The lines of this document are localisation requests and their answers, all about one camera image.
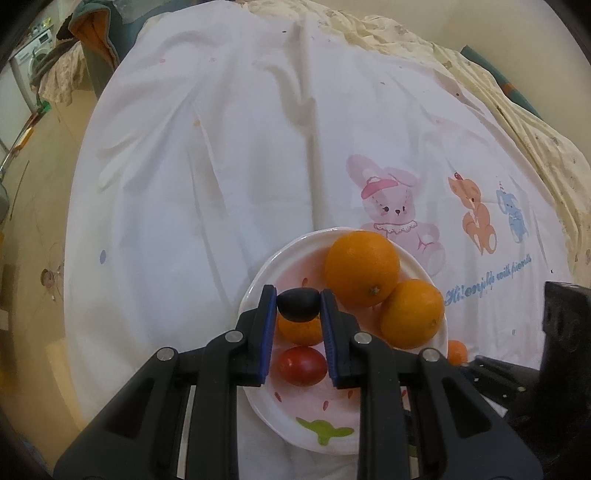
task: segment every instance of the orange fox print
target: orange fox print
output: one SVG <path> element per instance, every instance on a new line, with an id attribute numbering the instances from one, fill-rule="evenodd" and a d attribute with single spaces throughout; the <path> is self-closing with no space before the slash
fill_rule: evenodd
<path id="1" fill-rule="evenodd" d="M 488 208 L 480 202 L 480 189 L 473 181 L 463 179 L 456 172 L 454 178 L 448 178 L 449 186 L 462 201 L 462 205 L 469 211 L 464 215 L 462 227 L 474 242 L 480 254 L 485 250 L 493 254 L 496 250 L 496 232 L 491 225 L 491 215 Z"/>

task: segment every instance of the pink bunny print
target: pink bunny print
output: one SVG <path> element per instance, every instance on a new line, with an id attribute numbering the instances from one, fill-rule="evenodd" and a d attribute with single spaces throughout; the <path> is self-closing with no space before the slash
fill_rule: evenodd
<path id="1" fill-rule="evenodd" d="M 416 258 L 429 276 L 437 275 L 445 263 L 445 250 L 439 229 L 415 220 L 417 178 L 398 168 L 378 167 L 363 155 L 349 157 L 347 172 L 361 189 L 363 208 L 372 219 L 361 228 L 381 233 Z"/>

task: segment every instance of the white bedsheet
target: white bedsheet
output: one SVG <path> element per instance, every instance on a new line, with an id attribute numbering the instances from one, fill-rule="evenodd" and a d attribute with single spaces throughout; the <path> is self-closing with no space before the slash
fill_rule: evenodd
<path id="1" fill-rule="evenodd" d="M 415 255 L 471 355 L 538 366 L 543 284 L 570 279 L 564 236 L 479 100 L 317 22 L 225 1 L 162 18 L 103 92 L 74 175 L 65 315 L 84 414 L 159 347 L 230 329 L 262 263 L 331 226 Z M 243 479 L 355 477 L 355 458 L 285 444 L 242 393 L 238 437 Z"/>

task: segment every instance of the white plate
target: white plate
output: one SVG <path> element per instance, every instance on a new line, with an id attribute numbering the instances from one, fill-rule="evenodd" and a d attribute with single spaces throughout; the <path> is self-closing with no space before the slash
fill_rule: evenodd
<path id="1" fill-rule="evenodd" d="M 263 285 L 275 285 L 280 293 L 303 284 L 319 290 L 324 284 L 324 259 L 329 248 L 342 235 L 353 231 L 351 228 L 330 228 L 308 233 L 294 240 L 274 254 L 260 269 L 240 303 L 240 313 L 255 309 Z M 394 244 L 400 257 L 401 279 L 420 278 L 431 282 L 421 265 L 405 250 Z M 379 334 L 379 328 L 372 321 L 372 309 L 351 311 L 359 320 L 362 330 Z M 294 387 L 285 382 L 275 371 L 276 357 L 293 347 L 275 329 L 271 354 L 271 371 L 261 388 L 245 388 L 246 396 L 253 410 L 270 428 L 283 439 L 314 452 L 330 455 L 351 455 L 359 451 L 359 389 L 337 390 L 328 375 L 320 383 L 307 388 Z M 425 347 L 438 349 L 447 356 L 447 321 L 435 337 L 421 348 L 411 350 L 418 353 Z M 315 347 L 324 355 L 324 345 Z M 319 436 L 305 428 L 302 423 L 321 420 L 316 424 L 329 422 L 340 434 L 346 436 Z"/>

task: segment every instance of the orange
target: orange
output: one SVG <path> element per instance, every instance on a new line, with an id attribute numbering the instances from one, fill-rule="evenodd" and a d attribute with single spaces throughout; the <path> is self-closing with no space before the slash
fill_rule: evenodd
<path id="1" fill-rule="evenodd" d="M 443 312 L 443 296 L 433 285 L 417 278 L 403 281 L 382 304 L 382 336 L 396 348 L 418 348 L 437 333 Z"/>
<path id="2" fill-rule="evenodd" d="M 330 247 L 324 263 L 326 285 L 346 307 L 382 303 L 398 282 L 396 247 L 376 232 L 356 231 Z"/>
<path id="3" fill-rule="evenodd" d="M 460 340 L 449 340 L 447 343 L 447 361 L 459 367 L 468 361 L 468 349 Z"/>
<path id="4" fill-rule="evenodd" d="M 277 314 L 277 328 L 283 338 L 300 346 L 318 345 L 322 341 L 320 317 L 309 322 L 290 322 L 283 315 Z"/>

